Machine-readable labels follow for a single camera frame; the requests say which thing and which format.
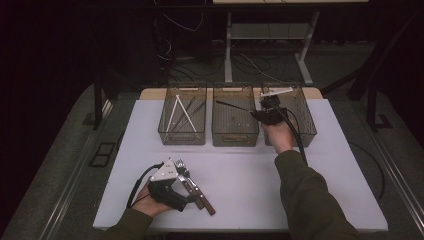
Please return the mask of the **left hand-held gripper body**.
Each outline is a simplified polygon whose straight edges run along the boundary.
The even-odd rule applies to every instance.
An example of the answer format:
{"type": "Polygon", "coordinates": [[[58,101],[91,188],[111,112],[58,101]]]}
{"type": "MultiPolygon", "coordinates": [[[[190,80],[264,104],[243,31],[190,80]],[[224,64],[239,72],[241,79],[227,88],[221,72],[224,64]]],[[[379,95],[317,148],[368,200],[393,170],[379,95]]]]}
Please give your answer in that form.
{"type": "Polygon", "coordinates": [[[188,203],[188,198],[173,190],[172,185],[177,176],[174,162],[168,160],[150,177],[148,190],[155,201],[182,212],[188,203]]]}

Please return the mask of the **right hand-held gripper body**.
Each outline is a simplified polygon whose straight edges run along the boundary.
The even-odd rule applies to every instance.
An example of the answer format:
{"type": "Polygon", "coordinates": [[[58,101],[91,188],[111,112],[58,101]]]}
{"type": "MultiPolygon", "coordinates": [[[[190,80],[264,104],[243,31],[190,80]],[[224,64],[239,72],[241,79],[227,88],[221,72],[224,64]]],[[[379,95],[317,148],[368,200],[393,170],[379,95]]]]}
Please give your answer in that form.
{"type": "Polygon", "coordinates": [[[280,106],[280,95],[290,93],[292,87],[283,89],[266,89],[260,92],[260,105],[266,125],[277,125],[288,118],[288,110],[280,106]]]}

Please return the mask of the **wooden handled metal fork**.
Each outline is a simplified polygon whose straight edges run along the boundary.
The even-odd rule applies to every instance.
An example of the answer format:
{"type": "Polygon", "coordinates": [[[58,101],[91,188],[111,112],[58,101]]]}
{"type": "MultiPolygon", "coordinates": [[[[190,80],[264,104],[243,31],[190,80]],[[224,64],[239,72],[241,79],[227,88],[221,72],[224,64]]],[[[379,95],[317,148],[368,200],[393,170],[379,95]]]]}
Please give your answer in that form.
{"type": "Polygon", "coordinates": [[[196,193],[198,199],[201,201],[204,208],[208,211],[209,215],[211,215],[211,216],[215,215],[215,213],[216,213],[215,209],[212,207],[211,203],[206,198],[206,196],[204,195],[202,190],[199,188],[199,186],[192,180],[189,170],[184,168],[182,175],[185,177],[186,181],[192,187],[192,189],[196,193]]]}
{"type": "Polygon", "coordinates": [[[199,209],[203,209],[204,205],[201,202],[199,195],[194,190],[194,186],[189,182],[188,178],[184,175],[186,171],[184,162],[181,159],[179,159],[175,162],[175,166],[176,166],[179,180],[182,182],[183,186],[188,191],[188,193],[193,197],[197,207],[199,209]]]}

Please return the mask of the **clear brown plastic bin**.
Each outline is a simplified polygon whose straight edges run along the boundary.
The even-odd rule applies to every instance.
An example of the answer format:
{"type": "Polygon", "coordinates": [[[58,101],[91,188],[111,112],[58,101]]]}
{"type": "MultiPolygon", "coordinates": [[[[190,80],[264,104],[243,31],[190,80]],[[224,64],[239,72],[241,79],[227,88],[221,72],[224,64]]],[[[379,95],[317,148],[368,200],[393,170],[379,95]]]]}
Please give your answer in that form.
{"type": "Polygon", "coordinates": [[[259,134],[258,121],[249,113],[215,103],[215,100],[256,109],[253,86],[244,82],[218,82],[213,85],[212,143],[215,147],[254,147],[259,134]],[[248,142],[223,142],[224,134],[245,134],[248,142]]]}
{"type": "Polygon", "coordinates": [[[271,98],[274,105],[287,114],[300,135],[304,147],[308,147],[317,134],[304,91],[297,83],[263,83],[260,100],[271,98]]]}
{"type": "Polygon", "coordinates": [[[158,133],[164,145],[204,145],[206,131],[206,100],[207,86],[205,82],[172,82],[167,86],[161,118],[158,125],[158,133]],[[193,104],[205,104],[205,122],[204,130],[200,133],[195,132],[173,132],[177,118],[180,116],[182,108],[177,104],[175,114],[169,129],[166,132],[168,120],[175,102],[175,96],[179,94],[185,106],[194,98],[193,104]]]}

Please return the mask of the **black spoon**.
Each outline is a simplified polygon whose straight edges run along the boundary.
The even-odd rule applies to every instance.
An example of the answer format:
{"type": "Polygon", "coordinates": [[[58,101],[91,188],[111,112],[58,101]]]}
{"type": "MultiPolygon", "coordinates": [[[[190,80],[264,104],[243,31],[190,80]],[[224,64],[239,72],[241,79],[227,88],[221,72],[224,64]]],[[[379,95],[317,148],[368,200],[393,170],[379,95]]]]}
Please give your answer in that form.
{"type": "Polygon", "coordinates": [[[224,105],[224,106],[228,106],[228,107],[232,107],[232,108],[236,108],[236,109],[239,109],[239,110],[243,110],[243,111],[249,112],[251,114],[254,112],[254,110],[242,108],[242,107],[236,106],[234,104],[226,103],[226,102],[219,101],[219,100],[215,100],[215,103],[221,104],[221,105],[224,105]]]}

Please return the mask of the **clear spoon with tan handle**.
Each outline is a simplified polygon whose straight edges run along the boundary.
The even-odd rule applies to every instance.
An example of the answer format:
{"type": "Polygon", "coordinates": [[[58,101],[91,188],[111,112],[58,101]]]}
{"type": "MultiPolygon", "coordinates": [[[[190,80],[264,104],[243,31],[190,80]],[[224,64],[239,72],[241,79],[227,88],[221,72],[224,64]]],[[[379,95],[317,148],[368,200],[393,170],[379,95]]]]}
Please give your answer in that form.
{"type": "Polygon", "coordinates": [[[248,142],[249,136],[245,134],[224,134],[222,136],[223,142],[248,142]]]}

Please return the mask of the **patterned metal chopstick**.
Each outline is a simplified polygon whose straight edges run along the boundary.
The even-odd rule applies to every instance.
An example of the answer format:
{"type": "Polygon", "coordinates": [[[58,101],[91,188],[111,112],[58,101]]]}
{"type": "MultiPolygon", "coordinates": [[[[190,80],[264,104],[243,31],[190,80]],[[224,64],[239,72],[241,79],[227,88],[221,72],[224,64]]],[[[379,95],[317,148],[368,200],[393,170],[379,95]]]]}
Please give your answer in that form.
{"type": "MultiPolygon", "coordinates": [[[[193,124],[197,129],[197,133],[200,133],[204,130],[204,122],[205,122],[205,104],[192,104],[190,109],[188,110],[188,114],[191,116],[193,124]]],[[[189,125],[186,123],[179,131],[177,132],[194,132],[189,125]]]]}
{"type": "MultiPolygon", "coordinates": [[[[188,110],[190,109],[190,107],[191,107],[191,105],[193,104],[193,102],[194,102],[194,98],[192,98],[190,101],[189,101],[189,103],[188,103],[188,105],[187,106],[185,106],[184,104],[184,106],[185,106],[185,109],[187,110],[187,113],[188,113],[188,110]]],[[[179,131],[186,123],[189,123],[188,122],[188,120],[187,120],[187,118],[186,118],[186,116],[184,115],[184,113],[181,115],[181,117],[177,120],[177,122],[176,122],[176,124],[175,124],[175,126],[172,128],[172,131],[173,132],[177,132],[177,131],[179,131]]]]}

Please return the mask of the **person's right hand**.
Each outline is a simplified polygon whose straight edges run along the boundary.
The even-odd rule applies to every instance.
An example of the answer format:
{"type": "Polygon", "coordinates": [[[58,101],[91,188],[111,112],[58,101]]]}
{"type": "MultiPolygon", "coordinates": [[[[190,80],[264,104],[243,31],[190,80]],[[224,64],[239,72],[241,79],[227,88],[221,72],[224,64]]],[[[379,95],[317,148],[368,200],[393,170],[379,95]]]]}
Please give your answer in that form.
{"type": "Polygon", "coordinates": [[[268,135],[269,142],[277,154],[293,149],[294,136],[287,123],[280,123],[278,125],[262,124],[262,128],[268,135]]]}

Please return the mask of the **person's left hand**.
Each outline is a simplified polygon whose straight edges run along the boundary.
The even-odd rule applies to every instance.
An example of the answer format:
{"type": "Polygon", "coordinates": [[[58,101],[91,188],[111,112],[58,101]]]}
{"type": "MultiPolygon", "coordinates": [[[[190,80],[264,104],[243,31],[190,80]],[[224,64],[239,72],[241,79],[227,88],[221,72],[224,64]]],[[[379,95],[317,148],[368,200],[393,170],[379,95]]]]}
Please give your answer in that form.
{"type": "Polygon", "coordinates": [[[147,186],[144,186],[138,193],[136,201],[131,205],[131,208],[142,212],[152,218],[157,215],[170,211],[171,207],[156,202],[151,196],[147,186]]]}

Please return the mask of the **white table cover sheet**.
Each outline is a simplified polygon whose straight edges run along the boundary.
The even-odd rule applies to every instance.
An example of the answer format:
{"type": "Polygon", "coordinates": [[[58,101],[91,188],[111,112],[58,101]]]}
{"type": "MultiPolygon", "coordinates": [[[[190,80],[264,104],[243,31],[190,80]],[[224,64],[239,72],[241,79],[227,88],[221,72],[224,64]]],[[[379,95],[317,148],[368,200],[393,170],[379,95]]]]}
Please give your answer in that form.
{"type": "MultiPolygon", "coordinates": [[[[157,232],[280,232],[288,228],[279,195],[275,151],[262,139],[254,147],[165,146],[157,131],[163,103],[135,103],[94,220],[106,229],[120,219],[135,181],[168,159],[181,159],[215,214],[194,204],[160,214],[157,232]]],[[[366,182],[329,102],[308,103],[317,134],[306,148],[307,162],[325,178],[347,220],[360,232],[385,231],[388,223],[366,182]]]]}

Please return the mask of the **white metal desk frame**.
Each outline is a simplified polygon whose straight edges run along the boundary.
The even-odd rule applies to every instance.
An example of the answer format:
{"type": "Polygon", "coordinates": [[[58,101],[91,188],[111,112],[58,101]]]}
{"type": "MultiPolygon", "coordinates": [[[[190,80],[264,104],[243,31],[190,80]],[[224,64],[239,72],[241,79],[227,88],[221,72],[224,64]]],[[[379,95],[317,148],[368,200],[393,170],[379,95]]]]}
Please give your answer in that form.
{"type": "Polygon", "coordinates": [[[295,62],[304,84],[312,85],[305,62],[308,48],[317,26],[320,13],[326,8],[353,7],[366,4],[368,0],[212,0],[213,7],[223,8],[226,13],[225,81],[233,81],[231,48],[234,40],[300,40],[301,48],[294,53],[295,62]],[[237,11],[253,12],[262,17],[279,17],[279,20],[259,23],[236,23],[237,11]]]}

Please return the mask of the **black metal stand post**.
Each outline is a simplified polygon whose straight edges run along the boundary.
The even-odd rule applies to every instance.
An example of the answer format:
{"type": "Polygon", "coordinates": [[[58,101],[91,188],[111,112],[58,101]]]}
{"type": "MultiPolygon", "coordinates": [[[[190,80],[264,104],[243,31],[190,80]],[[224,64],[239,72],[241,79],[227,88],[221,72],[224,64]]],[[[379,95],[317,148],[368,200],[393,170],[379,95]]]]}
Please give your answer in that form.
{"type": "Polygon", "coordinates": [[[93,129],[97,130],[100,127],[100,124],[103,121],[103,107],[107,100],[107,95],[104,92],[103,82],[101,79],[101,73],[94,73],[93,80],[93,89],[94,89],[94,125],[93,129]]]}
{"type": "Polygon", "coordinates": [[[378,114],[377,110],[377,85],[371,84],[368,88],[367,117],[366,121],[374,132],[379,129],[390,129],[392,124],[385,114],[378,114]]]}

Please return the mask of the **aluminium floor rail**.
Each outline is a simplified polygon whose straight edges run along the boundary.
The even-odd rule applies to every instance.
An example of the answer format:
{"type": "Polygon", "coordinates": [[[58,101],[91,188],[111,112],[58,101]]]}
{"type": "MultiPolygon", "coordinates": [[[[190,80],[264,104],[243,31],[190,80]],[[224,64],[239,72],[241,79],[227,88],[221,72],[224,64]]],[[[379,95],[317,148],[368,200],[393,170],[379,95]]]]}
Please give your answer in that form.
{"type": "Polygon", "coordinates": [[[410,185],[406,181],[406,178],[397,166],[394,157],[390,154],[389,148],[385,146],[379,134],[370,128],[368,128],[367,131],[382,158],[382,165],[394,183],[394,186],[415,225],[424,237],[424,206],[413,193],[410,185]]]}
{"type": "Polygon", "coordinates": [[[79,158],[76,161],[76,166],[72,170],[69,180],[66,182],[63,191],[54,204],[53,211],[50,214],[49,219],[43,228],[43,231],[41,232],[38,240],[54,240],[61,222],[66,215],[69,205],[75,195],[78,185],[81,182],[84,171],[92,158],[92,151],[98,143],[98,138],[104,129],[105,121],[109,117],[112,109],[113,104],[109,100],[106,100],[106,103],[103,107],[103,121],[97,130],[92,129],[90,131],[90,134],[88,135],[87,140],[85,141],[84,146],[80,152],[79,158]]]}

